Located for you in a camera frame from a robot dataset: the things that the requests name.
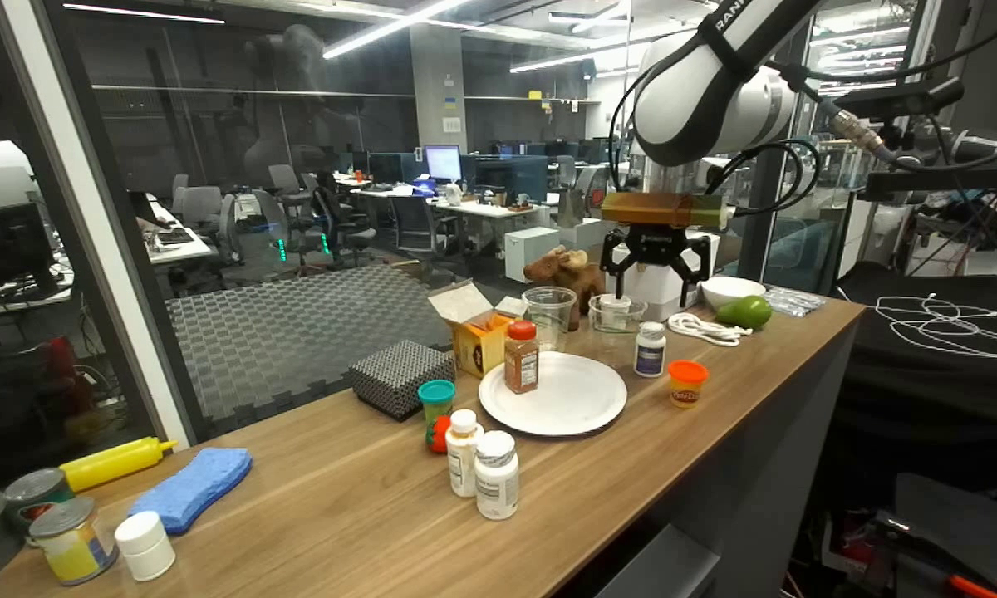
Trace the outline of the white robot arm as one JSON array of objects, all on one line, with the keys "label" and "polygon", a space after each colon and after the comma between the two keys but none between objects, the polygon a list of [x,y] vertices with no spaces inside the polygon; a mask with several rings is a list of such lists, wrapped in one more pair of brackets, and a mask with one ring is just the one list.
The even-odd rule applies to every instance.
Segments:
[{"label": "white robot arm", "polygon": [[[720,0],[695,35],[648,64],[623,93],[614,115],[635,133],[653,167],[676,169],[705,157],[755,152],[781,137],[797,96],[768,56],[806,23],[819,0]],[[614,190],[603,218],[603,274],[626,292],[631,267],[666,267],[695,286],[707,277],[713,250],[693,226],[718,226],[720,201],[683,190],[627,190],[618,157],[610,157]]]}]

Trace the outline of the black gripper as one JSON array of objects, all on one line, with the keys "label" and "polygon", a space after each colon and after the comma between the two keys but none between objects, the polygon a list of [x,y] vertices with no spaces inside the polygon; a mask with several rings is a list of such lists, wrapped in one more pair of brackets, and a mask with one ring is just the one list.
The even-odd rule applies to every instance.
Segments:
[{"label": "black gripper", "polygon": [[684,254],[689,278],[683,291],[683,303],[689,307],[693,291],[707,278],[713,274],[713,237],[684,237],[683,231],[667,226],[631,226],[627,245],[623,234],[610,234],[603,243],[603,271],[613,277],[613,296],[626,296],[626,274],[635,263],[653,267],[676,267]]}]

